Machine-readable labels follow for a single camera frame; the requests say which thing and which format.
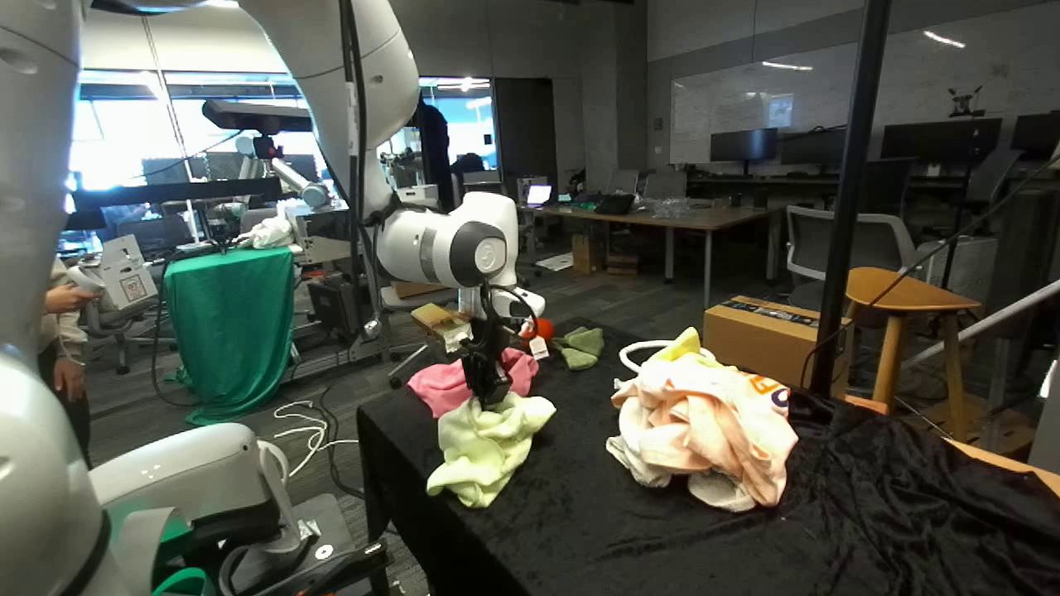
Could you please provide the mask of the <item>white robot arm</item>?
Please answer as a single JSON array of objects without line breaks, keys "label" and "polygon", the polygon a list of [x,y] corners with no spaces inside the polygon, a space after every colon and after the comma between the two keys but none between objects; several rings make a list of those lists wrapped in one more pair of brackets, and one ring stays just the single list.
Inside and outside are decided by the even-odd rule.
[{"label": "white robot arm", "polygon": [[389,0],[239,0],[268,36],[312,113],[318,148],[340,190],[351,224],[371,237],[376,269],[401,281],[444,283],[469,314],[463,375],[483,406],[514,382],[500,364],[503,321],[536,314],[516,289],[516,201],[468,193],[454,212],[404,201],[376,148],[419,101],[416,59]]}]

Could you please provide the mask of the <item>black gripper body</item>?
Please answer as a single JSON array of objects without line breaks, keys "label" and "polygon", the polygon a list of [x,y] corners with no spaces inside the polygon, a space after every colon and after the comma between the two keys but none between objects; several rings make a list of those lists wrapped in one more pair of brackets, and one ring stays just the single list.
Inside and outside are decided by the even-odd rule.
[{"label": "black gripper body", "polygon": [[500,317],[474,317],[469,342],[461,345],[461,367],[469,393],[480,406],[498,406],[510,389],[510,375],[500,360],[508,346],[508,326]]}]

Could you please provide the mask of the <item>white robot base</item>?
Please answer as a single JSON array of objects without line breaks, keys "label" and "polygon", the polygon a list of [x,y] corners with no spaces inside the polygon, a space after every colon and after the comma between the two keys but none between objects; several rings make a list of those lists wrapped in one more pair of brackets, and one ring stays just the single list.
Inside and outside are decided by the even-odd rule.
[{"label": "white robot base", "polygon": [[388,552],[295,502],[240,425],[88,464],[37,372],[67,223],[78,25],[88,0],[0,0],[0,590],[4,596],[322,596],[384,590]]}]

